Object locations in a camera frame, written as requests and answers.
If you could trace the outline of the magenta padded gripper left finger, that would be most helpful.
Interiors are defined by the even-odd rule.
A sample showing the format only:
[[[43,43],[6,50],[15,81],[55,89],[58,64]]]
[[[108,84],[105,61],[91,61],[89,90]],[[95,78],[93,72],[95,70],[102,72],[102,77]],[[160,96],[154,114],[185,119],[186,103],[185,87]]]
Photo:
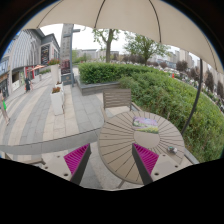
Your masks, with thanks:
[[[44,170],[79,185],[90,155],[90,144],[86,144],[64,156],[54,156]]]

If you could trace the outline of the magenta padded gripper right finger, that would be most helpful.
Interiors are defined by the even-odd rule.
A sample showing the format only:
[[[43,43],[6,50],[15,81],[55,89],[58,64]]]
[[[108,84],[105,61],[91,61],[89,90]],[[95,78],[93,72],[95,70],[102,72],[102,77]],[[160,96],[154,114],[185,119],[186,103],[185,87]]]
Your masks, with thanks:
[[[180,169],[180,165],[167,154],[156,154],[135,143],[132,155],[144,185],[170,175]]]

